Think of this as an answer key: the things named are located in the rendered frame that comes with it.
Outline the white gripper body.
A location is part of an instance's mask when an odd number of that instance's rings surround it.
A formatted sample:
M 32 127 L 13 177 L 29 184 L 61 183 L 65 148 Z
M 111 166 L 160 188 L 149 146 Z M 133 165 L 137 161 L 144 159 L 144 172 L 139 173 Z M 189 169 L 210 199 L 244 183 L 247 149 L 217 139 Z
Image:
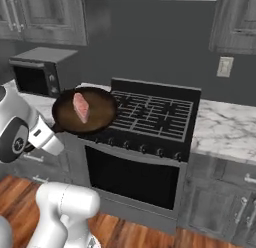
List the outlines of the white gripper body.
M 56 137 L 54 133 L 43 133 L 40 135 L 42 143 L 41 148 L 54 155 L 59 155 L 64 150 L 63 143 Z

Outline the pink raw steak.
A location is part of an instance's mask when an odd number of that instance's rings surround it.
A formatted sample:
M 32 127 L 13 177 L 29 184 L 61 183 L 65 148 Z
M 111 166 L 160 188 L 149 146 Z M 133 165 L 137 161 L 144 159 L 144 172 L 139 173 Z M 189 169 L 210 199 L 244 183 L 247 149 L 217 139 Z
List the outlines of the pink raw steak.
M 75 93 L 73 97 L 73 107 L 79 119 L 86 123 L 89 118 L 89 104 L 81 93 Z

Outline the grey wooden base cupboard door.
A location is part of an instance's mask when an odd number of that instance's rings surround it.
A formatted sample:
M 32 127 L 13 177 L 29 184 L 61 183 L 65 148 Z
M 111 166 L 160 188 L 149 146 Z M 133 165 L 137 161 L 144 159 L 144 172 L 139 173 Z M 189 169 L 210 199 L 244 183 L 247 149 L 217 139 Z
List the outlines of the grey wooden base cupboard door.
M 242 197 L 250 192 L 221 181 L 192 179 L 188 182 L 185 222 L 192 231 L 230 241 L 238 224 L 235 213 Z

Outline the grey wooden wall cupboard door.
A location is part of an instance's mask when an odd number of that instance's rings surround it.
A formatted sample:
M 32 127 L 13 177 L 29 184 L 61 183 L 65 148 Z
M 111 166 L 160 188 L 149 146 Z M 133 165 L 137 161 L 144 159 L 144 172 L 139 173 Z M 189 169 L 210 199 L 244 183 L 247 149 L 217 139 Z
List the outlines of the grey wooden wall cupboard door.
M 24 33 L 24 16 L 20 0 L 15 0 L 15 6 L 21 24 L 21 32 L 16 28 L 12 7 L 9 0 L 0 0 L 0 39 L 22 40 Z
M 256 0 L 217 0 L 209 50 L 256 55 Z
M 36 43 L 86 45 L 86 28 L 79 0 L 20 0 L 22 35 Z

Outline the black stove range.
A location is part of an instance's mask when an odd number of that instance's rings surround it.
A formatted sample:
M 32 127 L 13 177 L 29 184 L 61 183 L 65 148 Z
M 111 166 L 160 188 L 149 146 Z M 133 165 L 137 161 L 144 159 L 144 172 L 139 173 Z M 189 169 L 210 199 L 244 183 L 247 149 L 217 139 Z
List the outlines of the black stove range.
M 100 136 L 100 142 L 95 144 L 104 145 L 113 137 L 111 147 L 123 148 L 124 142 L 129 141 L 129 150 L 140 152 L 139 147 L 145 144 L 145 154 L 157 156 L 157 149 L 162 148 L 163 157 L 174 159 L 181 152 L 181 161 L 188 164 L 201 96 L 199 89 L 114 78 L 111 94 L 118 104 L 117 117 L 104 131 L 81 135 L 79 140 L 84 149 L 87 141 L 95 143 L 95 136 Z M 88 168 L 83 183 L 92 188 Z

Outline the black oven door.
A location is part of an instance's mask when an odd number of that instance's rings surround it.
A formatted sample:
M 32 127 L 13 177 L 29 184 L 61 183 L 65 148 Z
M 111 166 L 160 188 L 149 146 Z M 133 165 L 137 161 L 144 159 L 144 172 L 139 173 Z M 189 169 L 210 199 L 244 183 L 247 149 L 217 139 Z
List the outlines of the black oven door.
M 104 144 L 85 143 L 89 185 L 102 210 L 128 221 L 173 232 L 187 164 Z

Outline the grey wooden drawer front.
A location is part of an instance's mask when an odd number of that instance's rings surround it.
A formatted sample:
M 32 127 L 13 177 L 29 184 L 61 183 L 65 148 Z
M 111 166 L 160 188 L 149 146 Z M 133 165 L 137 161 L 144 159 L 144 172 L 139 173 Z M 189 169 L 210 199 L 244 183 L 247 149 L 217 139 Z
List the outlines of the grey wooden drawer front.
M 42 179 L 49 178 L 49 182 L 61 182 L 84 186 L 84 183 L 80 177 L 72 176 L 59 168 L 42 167 L 39 165 L 26 166 L 22 164 L 15 167 L 15 174 L 18 177 L 27 178 L 34 182 L 36 181 L 33 180 L 32 177 L 39 175 L 39 177 Z
M 245 175 L 256 179 L 256 165 L 239 163 L 208 155 L 192 154 L 188 164 L 188 175 L 205 180 L 218 180 L 256 192 L 256 184 L 244 181 Z
M 64 144 L 64 150 L 58 156 L 53 156 L 42 149 L 33 149 L 28 153 L 39 158 L 44 156 L 44 162 L 41 164 L 60 167 L 65 172 L 77 173 L 86 171 L 85 154 L 78 138 L 68 133 L 58 133 L 57 137 Z

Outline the dark brown frying pan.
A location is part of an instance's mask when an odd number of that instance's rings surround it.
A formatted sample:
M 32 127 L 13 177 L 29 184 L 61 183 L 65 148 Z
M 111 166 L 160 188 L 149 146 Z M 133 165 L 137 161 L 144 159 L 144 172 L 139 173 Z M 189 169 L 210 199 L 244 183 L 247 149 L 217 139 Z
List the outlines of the dark brown frying pan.
M 76 113 L 73 100 L 80 93 L 89 104 L 88 120 L 83 123 Z M 55 133 L 95 134 L 107 128 L 116 118 L 117 102 L 114 96 L 101 88 L 80 87 L 61 93 L 52 106 Z

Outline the white wall switch plate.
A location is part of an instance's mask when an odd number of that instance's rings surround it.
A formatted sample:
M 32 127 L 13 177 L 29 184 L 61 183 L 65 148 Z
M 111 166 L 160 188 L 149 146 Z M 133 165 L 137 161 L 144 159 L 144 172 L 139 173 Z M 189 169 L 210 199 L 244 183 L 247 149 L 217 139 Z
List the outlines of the white wall switch plate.
M 233 67 L 233 62 L 233 57 L 221 57 L 217 69 L 217 76 L 229 78 Z

